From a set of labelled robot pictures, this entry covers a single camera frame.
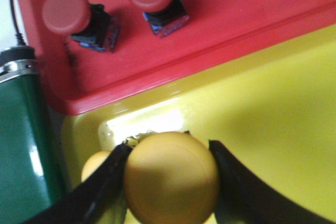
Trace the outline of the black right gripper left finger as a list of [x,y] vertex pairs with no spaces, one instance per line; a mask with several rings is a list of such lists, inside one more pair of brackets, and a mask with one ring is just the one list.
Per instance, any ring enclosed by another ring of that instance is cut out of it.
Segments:
[[132,148],[116,146],[103,163],[72,192],[46,210],[23,223],[93,223],[103,200],[117,198],[121,191],[124,168]]

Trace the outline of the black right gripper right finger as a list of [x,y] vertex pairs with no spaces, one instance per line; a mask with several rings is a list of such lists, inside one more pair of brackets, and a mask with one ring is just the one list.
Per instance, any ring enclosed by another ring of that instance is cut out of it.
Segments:
[[331,223],[274,190],[218,140],[209,141],[220,175],[217,223]]

